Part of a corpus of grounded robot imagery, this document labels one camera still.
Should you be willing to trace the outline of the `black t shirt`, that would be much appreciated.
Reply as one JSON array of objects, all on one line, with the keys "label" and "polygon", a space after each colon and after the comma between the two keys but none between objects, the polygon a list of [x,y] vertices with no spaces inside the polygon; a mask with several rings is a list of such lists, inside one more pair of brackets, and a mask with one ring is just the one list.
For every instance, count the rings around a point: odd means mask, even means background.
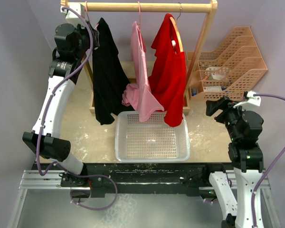
[{"label": "black t shirt", "polygon": [[93,50],[93,92],[95,117],[101,124],[112,124],[112,114],[132,111],[122,104],[123,93],[130,83],[118,58],[118,49],[108,24],[100,18],[97,26],[99,47]]}]

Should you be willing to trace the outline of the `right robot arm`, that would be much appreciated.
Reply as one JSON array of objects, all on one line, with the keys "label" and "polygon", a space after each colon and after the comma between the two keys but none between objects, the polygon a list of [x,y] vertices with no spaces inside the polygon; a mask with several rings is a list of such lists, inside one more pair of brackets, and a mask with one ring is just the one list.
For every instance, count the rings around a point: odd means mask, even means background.
[{"label": "right robot arm", "polygon": [[258,182],[264,170],[263,153],[257,143],[264,122],[263,118],[245,109],[245,105],[259,105],[253,98],[235,102],[224,96],[217,101],[206,102],[206,115],[216,111],[216,122],[224,124],[231,142],[228,155],[236,178],[237,195],[231,189],[232,181],[225,170],[207,170],[202,173],[202,182],[214,188],[223,220],[223,228],[262,228],[261,192]]}]

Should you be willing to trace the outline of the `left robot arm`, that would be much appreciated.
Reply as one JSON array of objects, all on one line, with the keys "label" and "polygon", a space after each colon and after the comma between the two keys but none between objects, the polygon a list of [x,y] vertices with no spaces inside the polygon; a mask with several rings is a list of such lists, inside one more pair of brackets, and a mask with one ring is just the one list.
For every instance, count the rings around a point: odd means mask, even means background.
[{"label": "left robot arm", "polygon": [[93,51],[93,29],[88,21],[77,26],[65,23],[55,29],[54,40],[46,97],[35,125],[22,140],[35,154],[41,176],[58,166],[65,171],[63,178],[84,186],[87,167],[71,152],[70,141],[60,138],[60,130],[69,96]]}]

